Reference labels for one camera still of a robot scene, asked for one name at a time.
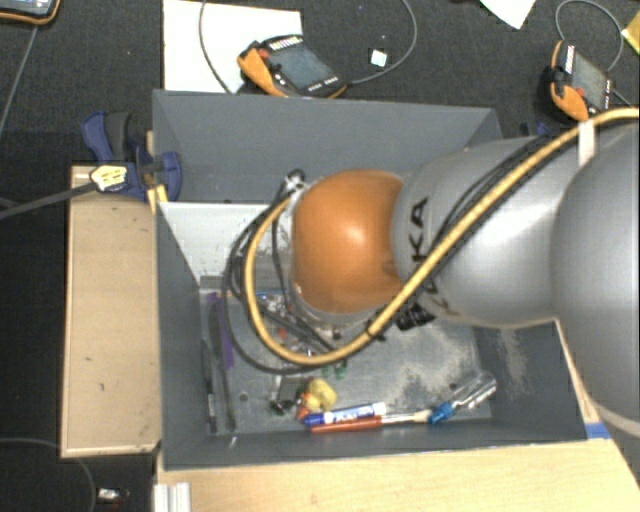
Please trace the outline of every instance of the multimeter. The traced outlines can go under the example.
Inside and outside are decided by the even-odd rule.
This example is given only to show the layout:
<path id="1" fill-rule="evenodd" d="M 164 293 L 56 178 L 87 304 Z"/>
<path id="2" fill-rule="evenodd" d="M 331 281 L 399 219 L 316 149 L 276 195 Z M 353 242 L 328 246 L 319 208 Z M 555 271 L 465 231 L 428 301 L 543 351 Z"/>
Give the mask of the multimeter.
<path id="1" fill-rule="evenodd" d="M 62 0 L 0 0 L 0 18 L 35 25 L 49 23 Z"/>
<path id="2" fill-rule="evenodd" d="M 298 34 L 254 41 L 237 62 L 245 81 L 273 96 L 335 98 L 347 88 Z"/>
<path id="3" fill-rule="evenodd" d="M 575 46 L 559 41 L 546 72 L 553 103 L 576 121 L 609 108 L 611 81 Z"/>

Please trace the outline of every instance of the black cable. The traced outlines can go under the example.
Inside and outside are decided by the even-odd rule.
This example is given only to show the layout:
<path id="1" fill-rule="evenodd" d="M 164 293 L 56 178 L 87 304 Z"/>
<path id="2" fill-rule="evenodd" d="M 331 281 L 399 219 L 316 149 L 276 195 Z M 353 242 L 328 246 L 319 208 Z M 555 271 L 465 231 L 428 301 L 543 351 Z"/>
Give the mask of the black cable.
<path id="1" fill-rule="evenodd" d="M 409 55 L 411 55 L 413 53 L 413 50 L 415 49 L 416 44 L 418 42 L 418 22 L 416 21 L 416 16 L 415 16 L 415 14 L 413 12 L 413 9 L 409 5 L 409 2 L 407 0 L 400 0 L 400 1 L 402 2 L 402 5 L 406 9 L 406 11 L 409 14 L 409 17 L 411 19 L 411 27 L 412 27 L 413 35 L 412 35 L 412 38 L 411 38 L 411 44 L 409 45 L 409 48 L 404 53 L 404 55 L 402 57 L 400 57 L 400 59 L 398 59 L 398 61 L 396 63 L 394 63 L 393 65 L 389 66 L 387 69 L 385 69 L 383 71 L 380 71 L 379 73 L 375 73 L 373 75 L 366 76 L 364 78 L 358 78 L 356 80 L 351 80 L 349 82 L 350 85 L 359 85 L 359 84 L 363 84 L 365 82 L 370 82 L 372 80 L 376 80 L 378 78 L 383 77 L 387 73 L 393 71 L 398 66 L 400 66 L 405 60 L 407 60 Z M 224 91 L 227 94 L 233 94 L 233 92 L 231 91 L 229 86 L 227 86 L 227 84 L 224 82 L 222 77 L 216 71 L 213 63 L 211 62 L 211 59 L 209 58 L 209 53 L 207 52 L 207 48 L 206 48 L 206 46 L 204 44 L 202 20 L 204 18 L 204 9 L 205 9 L 207 3 L 208 3 L 208 0 L 202 0 L 202 5 L 200 6 L 200 15 L 199 15 L 199 18 L 198 18 L 198 36 L 200 38 L 200 49 L 202 50 L 202 54 L 204 55 L 204 58 L 207 61 L 207 65 L 209 66 L 209 69 L 211 70 L 211 73 L 213 73 L 213 76 L 218 81 L 220 86 L 224 89 Z"/>
<path id="2" fill-rule="evenodd" d="M 379 73 L 376 73 L 374 75 L 369 75 L 369 76 L 366 76 L 364 78 L 358 78 L 356 80 L 351 80 L 349 82 L 350 85 L 359 85 L 359 84 L 363 84 L 365 82 L 370 82 L 372 80 L 376 80 L 378 78 L 383 77 L 387 73 L 390 73 L 391 71 L 396 69 L 398 66 L 400 66 L 400 64 L 402 64 L 405 60 L 407 60 L 407 58 L 409 58 L 409 55 L 411 55 L 413 53 L 413 50 L 416 47 L 416 43 L 418 42 L 418 22 L 416 21 L 416 15 L 413 13 L 413 9 L 411 9 L 411 6 L 409 5 L 409 2 L 407 0 L 400 0 L 400 1 L 402 2 L 402 5 L 404 6 L 404 8 L 406 9 L 407 13 L 409 14 L 409 17 L 411 18 L 411 27 L 413 29 L 413 36 L 411 38 L 411 44 L 409 45 L 409 49 L 392 66 L 389 66 L 387 69 L 385 69 L 383 71 L 380 71 Z"/>
<path id="3" fill-rule="evenodd" d="M 625 98 L 622 94 L 620 94 L 620 91 L 618 91 L 616 88 L 612 87 L 611 88 L 611 92 L 613 93 L 614 96 L 616 96 L 620 101 L 622 101 L 622 103 L 624 103 L 625 105 L 627 105 L 627 107 L 632 107 L 633 105 L 631 104 L 631 102 Z"/>
<path id="4" fill-rule="evenodd" d="M 44 439 L 36 439 L 32 437 L 0 437 L 0 444 L 28 444 L 28 445 L 36 445 L 36 446 L 45 446 L 47 448 L 53 448 L 54 450 L 59 450 L 60 447 L 52 443 L 50 441 L 45 441 Z M 87 477 L 87 483 L 89 484 L 89 508 L 87 509 L 89 512 L 93 512 L 96 508 L 96 484 L 93 480 L 93 476 L 91 475 L 91 471 L 89 467 L 82 462 L 80 459 L 71 459 L 72 462 L 78 464 L 84 474 Z"/>
<path id="5" fill-rule="evenodd" d="M 276 197 L 273 200 L 274 203 L 278 202 L 285 192 L 284 182 L 278 188 Z M 280 228 L 280 219 L 276 219 L 271 226 L 271 259 L 273 260 L 273 266 L 278 276 L 278 282 L 280 283 L 280 291 L 282 292 L 282 299 L 284 300 L 284 306 L 289 311 L 289 298 L 286 292 L 286 286 L 284 283 L 284 274 L 282 272 L 282 262 L 280 261 L 280 253 L 278 252 L 278 229 Z"/>
<path id="6" fill-rule="evenodd" d="M 597 2 L 594 2 L 592 0 L 564 0 L 564 2 L 558 5 L 558 7 L 556 8 L 556 12 L 554 14 L 556 30 L 558 31 L 558 35 L 560 36 L 560 39 L 563 39 L 563 40 L 565 39 L 564 34 L 562 33 L 562 29 L 560 28 L 560 11 L 565 5 L 568 5 L 568 4 L 586 4 L 586 5 L 590 5 L 591 7 L 595 7 L 600 12 L 605 14 L 605 16 L 607 16 L 611 20 L 611 22 L 615 25 L 616 31 L 618 32 L 618 51 L 616 52 L 616 56 L 614 57 L 613 61 L 611 62 L 611 64 L 609 64 L 609 67 L 607 68 L 607 73 L 608 73 L 618 63 L 618 61 L 620 60 L 620 56 L 622 55 L 624 41 L 622 36 L 622 27 L 620 26 L 620 23 L 618 22 L 616 17 L 611 13 L 611 11 L 609 11 L 609 9 L 603 7 Z"/>
<path id="7" fill-rule="evenodd" d="M 553 137 L 549 135 L 542 135 L 537 137 L 536 139 L 530 141 L 524 146 L 517 149 L 514 153 L 507 156 L 504 160 L 502 160 L 497 166 L 490 169 L 488 172 L 480 176 L 477 180 L 475 180 L 467 189 L 462 193 L 462 195 L 458 198 L 455 204 L 449 210 L 449 213 L 445 217 L 445 219 L 440 224 L 440 228 L 438 232 L 434 236 L 427 253 L 425 255 L 425 259 L 429 257 L 429 255 L 433 252 L 435 247 L 439 244 L 439 242 L 447 235 L 449 229 L 455 226 L 458 221 L 464 217 L 468 211 L 473 208 L 473 206 L 487 193 L 488 190 L 493 188 L 500 180 L 502 180 L 507 174 L 509 174 L 515 167 L 520 165 L 524 160 L 526 160 L 529 156 L 535 153 L 538 149 L 544 147 L 549 143 L 549 141 Z M 471 228 L 465 238 L 460 240 L 458 244 L 456 244 L 447 255 L 442 258 L 440 263 L 434 267 L 433 271 L 430 273 L 429 282 L 433 282 L 433 279 L 442 271 L 442 269 L 447 265 L 447 263 L 453 258 L 462 247 L 467 243 L 467 241 L 486 223 L 487 220 L 510 198 L 515 194 L 529 179 L 531 179 L 542 167 L 546 166 L 549 161 L 556 158 L 558 154 L 561 154 L 569 149 L 572 145 L 575 145 L 575 141 L 572 144 L 566 144 L 562 148 L 558 149 L 555 153 L 549 155 L 545 160 L 541 161 L 536 167 L 532 168 L 529 173 L 526 175 L 526 179 L 521 180 L 521 182 L 514 186 L 507 194 L 505 194 L 500 201 L 496 202 L 490 209 L 488 209 L 482 217 L 478 219 L 476 224 Z M 418 299 L 418 294 L 412 297 L 411 301 L 408 301 L 402 308 L 400 308 L 397 314 L 394 316 L 393 322 L 396 322 L 399 318 L 404 316 L 406 312 L 413 307 Z"/>
<path id="8" fill-rule="evenodd" d="M 220 87 L 224 89 L 227 94 L 233 94 L 229 86 L 224 82 L 222 77 L 216 71 L 216 68 L 213 66 L 211 59 L 209 58 L 209 53 L 207 52 L 207 48 L 204 45 L 204 35 L 202 33 L 202 19 L 204 18 L 204 8 L 207 6 L 207 0 L 202 0 L 202 5 L 200 6 L 200 16 L 198 17 L 198 36 L 200 38 L 200 49 L 202 50 L 202 55 L 204 55 L 204 59 L 207 61 L 207 65 L 209 69 L 213 73 L 213 76 L 220 84 Z"/>
<path id="9" fill-rule="evenodd" d="M 431 243 L 430 250 L 435 247 L 435 245 L 440 242 L 440 240 L 442 240 L 442 238 L 446 234 L 446 231 L 451 226 L 456 224 L 467 213 L 471 205 L 475 204 L 473 198 L 469 198 L 469 196 L 474 191 L 475 194 L 473 197 L 475 197 L 476 199 L 482 197 L 478 195 L 479 191 L 486 191 L 489 188 L 493 187 L 513 168 L 522 163 L 525 158 L 528 158 L 538 149 L 548 144 L 551 139 L 552 137 L 549 135 L 542 135 L 540 137 L 537 137 L 536 139 L 517 149 L 511 155 L 507 156 L 507 158 L 500 162 L 497 166 L 490 169 L 488 172 L 474 181 L 469 187 L 467 187 L 467 189 L 451 207 L 445 219 L 442 221 L 440 228 L 438 229 L 438 232 L 436 233 L 433 242 Z"/>
<path id="10" fill-rule="evenodd" d="M 42 208 L 43 206 L 49 206 L 55 203 L 60 203 L 62 201 L 67 201 L 74 197 L 78 197 L 89 192 L 93 192 L 96 190 L 96 185 L 91 183 L 85 183 L 84 185 L 80 185 L 79 187 L 74 187 L 70 190 L 65 190 L 64 192 L 58 192 L 57 194 L 52 194 L 47 197 L 43 197 L 41 199 L 36 199 L 35 201 L 31 201 L 25 204 L 19 204 L 18 206 L 12 206 L 11 208 L 7 208 L 6 210 L 0 211 L 0 221 L 7 219 L 9 217 L 13 217 L 14 215 L 18 215 L 20 213 L 30 212 L 31 210 L 37 210 L 38 208 Z"/>
<path id="11" fill-rule="evenodd" d="M 274 205 L 270 205 L 264 212 L 262 212 L 260 215 L 258 215 L 240 234 L 240 236 L 236 239 L 236 241 L 233 243 L 233 246 L 231 247 L 231 251 L 229 254 L 229 257 L 227 259 L 227 263 L 225 265 L 225 269 L 224 272 L 222 274 L 222 285 L 221 285 L 221 289 L 220 289 L 220 298 L 221 298 L 221 302 L 222 302 L 222 311 L 223 311 L 223 316 L 224 316 L 224 322 L 225 322 L 225 326 L 227 328 L 227 334 L 229 335 L 229 340 L 231 341 L 231 344 L 233 345 L 234 350 L 238 353 L 238 355 L 242 358 L 242 360 L 249 364 L 250 366 L 253 366 L 254 368 L 256 368 L 257 370 L 260 370 L 262 372 L 265 373 L 270 373 L 270 374 L 275 374 L 275 375 L 295 375 L 295 374 L 299 374 L 299 373 L 305 373 L 305 372 L 309 372 L 309 371 L 313 371 L 316 368 L 314 367 L 299 367 L 299 366 L 292 366 L 292 367 L 287 367 L 287 368 L 275 368 L 272 366 L 267 366 L 257 360 L 255 360 L 253 357 L 251 357 L 242 347 L 242 345 L 240 344 L 240 342 L 238 341 L 238 339 L 236 338 L 233 329 L 231 327 L 232 322 L 231 322 L 231 316 L 229 314 L 229 293 L 234 293 L 234 296 L 236 295 L 235 292 L 238 293 L 239 300 L 241 303 L 243 303 L 243 307 L 244 306 L 244 297 L 242 296 L 243 290 L 235 290 L 235 292 L 233 292 L 233 284 L 232 284 L 232 276 L 233 276 L 233 272 L 234 272 L 234 263 L 235 261 L 238 259 L 238 254 L 240 251 L 240 248 L 242 247 L 242 245 L 245 243 L 245 241 L 248 239 L 248 237 L 251 235 L 252 232 L 255 232 L 255 230 L 257 229 L 258 225 L 262 222 L 262 220 L 264 220 L 264 218 L 270 213 L 271 210 L 273 210 Z"/>
<path id="12" fill-rule="evenodd" d="M 18 85 L 20 84 L 20 80 L 22 79 L 22 74 L 24 73 L 24 69 L 27 67 L 27 61 L 31 56 L 31 50 L 33 50 L 33 45 L 35 43 L 37 35 L 38 35 L 38 26 L 36 25 L 31 30 L 31 37 L 29 38 L 27 49 L 25 50 L 24 55 L 22 56 L 22 61 L 20 62 L 20 66 L 18 67 L 16 76 L 13 79 L 13 84 L 11 85 L 11 90 L 9 91 L 7 102 L 5 103 L 4 109 L 2 110 L 2 117 L 0 117 L 0 142 L 2 141 L 2 134 L 4 133 L 4 129 L 7 125 L 7 119 L 9 119 L 9 111 L 11 110 L 13 99 L 16 96 Z M 0 197 L 0 204 L 5 208 L 9 208 L 9 207 L 15 206 L 17 203 L 15 201 L 11 201 L 9 199 L 3 199 Z"/>

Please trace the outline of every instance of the blue pen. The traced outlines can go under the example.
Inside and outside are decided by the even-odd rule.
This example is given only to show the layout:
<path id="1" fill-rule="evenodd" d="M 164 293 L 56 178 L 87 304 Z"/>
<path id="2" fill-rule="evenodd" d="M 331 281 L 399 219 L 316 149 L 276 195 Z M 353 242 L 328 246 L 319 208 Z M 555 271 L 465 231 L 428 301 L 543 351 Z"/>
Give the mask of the blue pen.
<path id="1" fill-rule="evenodd" d="M 302 420 L 302 423 L 307 427 L 313 427 L 316 425 L 326 425 L 328 423 L 370 418 L 372 416 L 384 416 L 385 414 L 387 414 L 385 403 L 374 402 L 372 404 L 335 409 L 329 412 L 311 413 Z"/>
<path id="2" fill-rule="evenodd" d="M 435 425 L 448 420 L 458 409 L 467 407 L 473 409 L 496 392 L 497 382 L 489 372 L 481 372 L 473 380 L 456 389 L 451 400 L 440 404 L 435 408 L 429 418 L 429 423 Z"/>

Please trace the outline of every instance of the electrical cord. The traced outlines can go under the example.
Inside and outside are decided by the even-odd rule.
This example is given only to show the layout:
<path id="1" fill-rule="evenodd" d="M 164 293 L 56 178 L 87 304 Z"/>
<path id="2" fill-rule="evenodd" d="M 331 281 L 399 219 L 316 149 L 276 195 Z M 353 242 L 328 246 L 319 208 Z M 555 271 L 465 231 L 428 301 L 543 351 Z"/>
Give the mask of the electrical cord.
<path id="1" fill-rule="evenodd" d="M 411 44 L 409 45 L 409 48 L 396 63 L 392 64 L 387 69 L 380 71 L 379 73 L 376 73 L 374 75 L 370 75 L 364 78 L 358 78 L 357 80 L 351 80 L 349 82 L 350 85 L 364 84 L 366 82 L 370 82 L 372 80 L 376 80 L 377 78 L 383 77 L 387 73 L 390 73 L 391 71 L 396 69 L 398 66 L 400 66 L 400 64 L 402 64 L 405 60 L 407 60 L 409 58 L 409 55 L 413 53 L 413 50 L 416 47 L 416 43 L 418 42 L 418 22 L 416 21 L 416 15 L 414 14 L 413 9 L 411 8 L 411 5 L 409 5 L 409 2 L 407 2 L 407 0 L 400 0 L 400 1 L 402 2 L 402 5 L 404 5 L 405 9 L 407 10 L 407 13 L 409 13 L 409 17 L 411 18 L 413 36 L 412 36 Z"/>
<path id="2" fill-rule="evenodd" d="M 94 192 L 95 190 L 95 183 L 85 183 L 84 185 L 65 190 L 64 192 L 58 192 L 57 194 L 52 194 L 47 197 L 36 199 L 35 201 L 19 204 L 17 206 L 11 206 L 6 210 L 0 211 L 0 221 L 9 217 L 13 217 L 14 215 L 18 215 L 20 213 L 37 210 L 38 208 L 42 208 L 43 206 L 49 206 L 52 204 L 60 203 L 62 201 L 68 201 L 69 199 L 73 199 L 74 197 L 78 197 L 83 194 L 88 194 L 89 192 Z"/>
<path id="3" fill-rule="evenodd" d="M 620 44 L 618 46 L 618 53 L 616 53 L 615 58 L 613 59 L 613 61 L 611 62 L 611 64 L 609 64 L 609 67 L 607 68 L 607 72 L 611 71 L 613 69 L 613 67 L 618 63 L 618 60 L 620 60 L 620 56 L 622 55 L 622 49 L 623 49 L 623 45 L 624 45 L 624 41 L 622 38 L 622 27 L 620 26 L 620 23 L 618 22 L 618 20 L 616 19 L 616 17 L 611 13 L 611 11 L 609 11 L 609 9 L 607 9 L 606 7 L 603 7 L 602 5 L 593 2 L 592 0 L 564 0 L 564 2 L 562 2 L 560 5 L 558 5 L 558 7 L 556 8 L 556 13 L 555 13 L 555 23 L 556 23 L 556 30 L 558 31 L 558 35 L 560 36 L 561 39 L 566 39 L 562 29 L 560 28 L 560 11 L 562 10 L 562 8 L 565 5 L 568 4 L 587 4 L 590 5 L 592 7 L 595 7 L 596 9 L 598 9 L 600 12 L 604 13 L 611 21 L 612 23 L 616 26 L 616 30 L 618 31 L 618 39 L 620 41 Z"/>
<path id="4" fill-rule="evenodd" d="M 22 61 L 20 62 L 20 66 L 18 67 L 18 71 L 16 71 L 15 78 L 13 79 L 13 84 L 11 85 L 11 89 L 9 91 L 9 96 L 7 96 L 7 102 L 4 105 L 4 109 L 2 109 L 2 116 L 0 117 L 0 141 L 2 141 L 2 135 L 4 133 L 4 129 L 7 125 L 7 120 L 9 119 L 9 111 L 11 110 L 11 105 L 13 104 L 13 99 L 15 98 L 16 92 L 18 90 L 18 85 L 20 84 L 20 80 L 22 79 L 22 74 L 24 73 L 24 69 L 27 67 L 27 62 L 29 61 L 29 57 L 31 56 L 31 50 L 33 50 L 33 45 L 36 41 L 36 36 L 38 35 L 38 26 L 36 25 L 31 29 L 31 37 L 29 38 L 29 43 L 27 44 L 27 49 L 22 56 Z M 0 197 L 0 205 L 5 208 L 11 208 L 15 206 L 15 201 L 11 201 L 10 199 L 4 199 Z"/>
<path id="5" fill-rule="evenodd" d="M 612 87 L 612 88 L 611 88 L 611 92 L 612 92 L 612 93 L 613 93 L 613 94 L 614 94 L 614 95 L 615 95 L 615 96 L 616 96 L 620 101 L 622 101 L 622 103 L 624 103 L 625 105 L 627 105 L 627 107 L 632 107 L 632 108 L 633 108 L 633 105 L 631 104 L 631 102 L 630 102 L 627 98 L 625 98 L 622 94 L 620 94 L 620 92 L 619 92 L 617 89 L 615 89 L 615 88 L 613 88 L 613 87 Z"/>
<path id="6" fill-rule="evenodd" d="M 409 14 L 409 17 L 411 18 L 411 26 L 412 26 L 412 29 L 413 29 L 413 36 L 412 36 L 411 44 L 409 45 L 409 48 L 404 53 L 404 55 L 402 57 L 400 57 L 400 59 L 398 59 L 398 61 L 396 63 L 392 64 L 387 69 L 385 69 L 383 71 L 380 71 L 379 73 L 376 73 L 374 75 L 369 75 L 369 76 L 366 76 L 364 78 L 358 78 L 356 80 L 351 80 L 349 82 L 350 85 L 359 85 L 359 84 L 370 82 L 372 80 L 376 80 L 376 79 L 378 79 L 380 77 L 383 77 L 387 73 L 393 71 L 398 66 L 400 66 L 405 60 L 407 60 L 409 55 L 411 55 L 413 53 L 413 50 L 416 47 L 416 43 L 418 42 L 418 22 L 416 21 L 416 16 L 415 16 L 415 14 L 413 12 L 413 9 L 411 8 L 411 5 L 409 5 L 409 2 L 407 0 L 400 0 L 400 1 L 402 2 L 402 5 L 405 7 L 407 13 Z M 224 89 L 224 91 L 227 94 L 233 94 L 233 92 L 231 91 L 229 86 L 224 82 L 222 77 L 216 71 L 215 66 L 211 62 L 211 58 L 209 57 L 209 52 L 207 52 L 207 48 L 206 48 L 206 46 L 204 44 L 202 20 L 204 18 L 204 9 L 205 9 L 207 3 L 208 3 L 208 0 L 202 0 L 202 5 L 200 6 L 200 15 L 198 17 L 198 36 L 200 38 L 200 49 L 202 50 L 202 54 L 204 55 L 204 58 L 207 61 L 207 65 L 209 66 L 209 69 L 211 70 L 211 73 L 213 73 L 213 76 L 218 81 L 220 86 Z"/>
<path id="7" fill-rule="evenodd" d="M 435 244 L 442 240 L 446 231 L 464 216 L 464 214 L 470 208 L 470 205 L 473 205 L 480 200 L 480 197 L 484 193 L 484 191 L 495 185 L 510 170 L 512 170 L 515 165 L 521 163 L 524 158 L 533 154 L 542 146 L 548 144 L 550 140 L 551 137 L 549 135 L 542 135 L 533 139 L 531 142 L 528 142 L 527 144 L 516 150 L 514 153 L 509 155 L 506 160 L 500 163 L 500 165 L 492 168 L 491 170 L 480 176 L 480 178 L 474 181 L 469 187 L 467 187 L 467 189 L 463 192 L 463 194 L 458 198 L 453 207 L 450 209 L 445 219 L 442 221 L 442 224 L 436 232 L 431 247 L 427 251 L 427 253 L 430 252 L 433 247 L 435 247 Z"/>
<path id="8" fill-rule="evenodd" d="M 276 200 L 279 202 L 281 200 L 280 197 L 276 197 Z M 243 306 L 247 309 L 247 298 L 243 286 L 236 287 L 234 284 L 234 274 L 237 270 L 241 270 L 244 267 L 244 257 L 240 256 L 240 253 L 243 251 L 243 247 L 246 245 L 246 241 L 253 235 L 258 225 L 268 216 L 268 214 L 273 210 L 276 201 L 269 206 L 263 213 L 261 213 L 256 219 L 251 222 L 240 234 L 240 236 L 236 239 L 233 246 L 231 247 L 231 251 L 229 257 L 227 259 L 227 263 L 225 265 L 224 272 L 222 274 L 222 285 L 220 288 L 220 300 L 222 303 L 222 312 L 224 315 L 224 325 L 227 328 L 227 334 L 229 335 L 229 340 L 233 345 L 234 350 L 240 356 L 240 358 L 250 366 L 253 366 L 257 370 L 260 370 L 265 373 L 270 373 L 274 375 L 296 375 L 300 373 L 310 372 L 315 370 L 315 367 L 310 366 L 291 366 L 291 367 L 273 367 L 268 366 L 260 361 L 257 361 L 249 353 L 242 347 L 238 339 L 236 338 L 231 325 L 233 325 L 230 317 L 229 310 L 229 294 L 232 294 Z M 264 308 L 258 306 L 259 312 L 264 313 Z"/>
<path id="9" fill-rule="evenodd" d="M 36 439 L 32 437 L 0 437 L 0 445 L 2 444 L 27 444 L 27 445 L 36 445 L 36 446 L 45 446 L 47 448 L 53 448 L 54 450 L 59 450 L 60 447 L 52 443 L 51 441 L 45 441 L 44 439 Z M 89 512 L 93 512 L 96 508 L 96 484 L 93 480 L 93 476 L 91 475 L 91 471 L 89 467 L 80 459 L 71 459 L 73 462 L 78 464 L 84 474 L 87 477 L 87 483 L 89 484 L 89 508 L 87 509 Z"/>
<path id="10" fill-rule="evenodd" d="M 211 59 L 209 58 L 209 52 L 207 52 L 207 48 L 204 45 L 204 35 L 202 30 L 202 20 L 204 18 L 204 8 L 207 6 L 208 0 L 202 0 L 202 5 L 200 5 L 200 15 L 198 16 L 198 36 L 200 38 L 200 49 L 202 50 L 202 55 L 204 55 L 204 59 L 207 61 L 207 65 L 209 69 L 213 73 L 213 76 L 218 81 L 220 86 L 224 89 L 224 92 L 227 94 L 233 94 L 229 86 L 225 83 L 222 77 L 216 71 L 216 68 L 213 66 Z"/>
<path id="11" fill-rule="evenodd" d="M 600 126 L 615 121 L 638 119 L 638 109 L 621 108 L 610 110 L 599 114 L 591 119 L 593 126 Z M 361 350 L 369 342 L 376 338 L 394 318 L 394 315 L 408 302 L 416 291 L 422 286 L 426 279 L 430 278 L 434 271 L 441 268 L 440 264 L 450 257 L 451 251 L 460 248 L 480 225 L 486 221 L 488 216 L 495 211 L 514 190 L 520 188 L 524 183 L 535 175 L 542 168 L 542 164 L 552 158 L 556 152 L 576 141 L 578 137 L 578 127 L 572 128 L 541 149 L 529 156 L 524 162 L 511 170 L 496 185 L 483 194 L 469 210 L 451 227 L 446 235 L 428 254 L 426 259 L 416 268 L 411 277 L 407 280 L 398 294 L 382 309 L 381 312 L 370 322 L 369 326 L 359 335 L 355 336 L 346 345 L 325 354 L 307 356 L 288 350 L 273 339 L 264 322 L 262 321 L 258 305 L 255 300 L 255 258 L 258 244 L 264 236 L 266 230 L 273 221 L 287 208 L 291 202 L 291 196 L 285 197 L 278 205 L 269 209 L 267 215 L 260 221 L 260 225 L 251 237 L 247 247 L 244 266 L 245 295 L 247 299 L 249 319 L 262 341 L 272 352 L 300 366 L 323 366 L 344 360 L 347 357 Z"/>

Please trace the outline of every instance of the white paper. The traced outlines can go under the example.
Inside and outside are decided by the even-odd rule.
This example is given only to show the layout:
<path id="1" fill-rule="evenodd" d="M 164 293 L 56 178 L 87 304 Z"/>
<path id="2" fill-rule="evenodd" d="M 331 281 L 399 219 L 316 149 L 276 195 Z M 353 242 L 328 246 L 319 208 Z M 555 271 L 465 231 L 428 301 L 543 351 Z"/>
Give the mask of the white paper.
<path id="1" fill-rule="evenodd" d="M 536 0 L 480 0 L 484 6 L 505 23 L 520 29 Z"/>
<path id="2" fill-rule="evenodd" d="M 224 92 L 200 48 L 200 2 L 164 0 L 164 88 Z M 253 41 L 302 34 L 300 13 L 208 3 L 202 20 L 205 48 L 231 91 L 242 86 L 238 55 Z"/>

